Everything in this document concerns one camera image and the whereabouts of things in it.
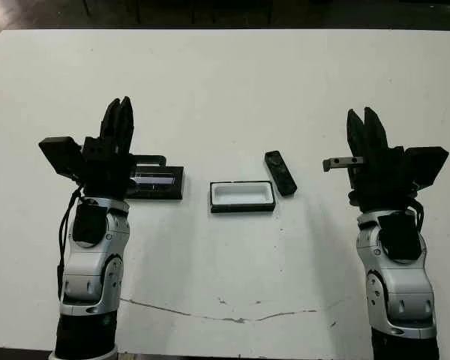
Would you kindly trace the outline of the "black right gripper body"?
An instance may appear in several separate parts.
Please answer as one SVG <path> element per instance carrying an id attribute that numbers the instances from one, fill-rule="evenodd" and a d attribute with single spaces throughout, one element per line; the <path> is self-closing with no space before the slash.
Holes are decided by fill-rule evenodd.
<path id="1" fill-rule="evenodd" d="M 349 203 L 361 210 L 421 210 L 416 200 L 413 167 L 422 156 L 422 148 L 402 146 L 352 145 L 350 157 L 330 157 L 323 161 L 323 171 L 345 168 L 349 176 Z"/>

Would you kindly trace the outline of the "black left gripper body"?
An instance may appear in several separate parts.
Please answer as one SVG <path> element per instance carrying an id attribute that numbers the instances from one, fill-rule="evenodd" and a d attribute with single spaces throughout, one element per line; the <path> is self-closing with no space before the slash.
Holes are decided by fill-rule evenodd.
<path id="1" fill-rule="evenodd" d="M 82 156 L 85 160 L 83 192 L 87 197 L 122 201 L 139 191 L 137 167 L 146 164 L 163 167 L 167 159 L 156 154 L 130 153 L 131 138 L 114 136 L 85 138 Z"/>

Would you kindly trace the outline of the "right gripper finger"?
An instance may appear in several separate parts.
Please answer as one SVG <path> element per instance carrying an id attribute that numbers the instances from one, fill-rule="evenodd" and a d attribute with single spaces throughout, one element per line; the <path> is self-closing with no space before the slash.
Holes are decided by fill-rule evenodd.
<path id="1" fill-rule="evenodd" d="M 367 163 L 367 143 L 365 124 L 353 109 L 349 109 L 346 120 L 347 142 L 354 158 L 361 158 Z"/>
<path id="2" fill-rule="evenodd" d="M 365 154 L 368 162 L 384 164 L 389 151 L 386 131 L 377 113 L 368 106 L 364 108 L 364 129 Z"/>

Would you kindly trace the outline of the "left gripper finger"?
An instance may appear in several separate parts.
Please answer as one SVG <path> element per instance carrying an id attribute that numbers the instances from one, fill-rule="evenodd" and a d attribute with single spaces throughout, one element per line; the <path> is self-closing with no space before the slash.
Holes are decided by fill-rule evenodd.
<path id="1" fill-rule="evenodd" d="M 103 120 L 100 125 L 100 139 L 109 143 L 109 147 L 112 150 L 119 148 L 117 140 L 117 121 L 119 115 L 120 100 L 114 99 L 106 108 L 103 116 Z"/>
<path id="2" fill-rule="evenodd" d="M 115 124 L 115 140 L 117 152 L 127 155 L 130 151 L 131 140 L 134 133 L 134 114 L 131 99 L 125 96 L 118 105 Z"/>

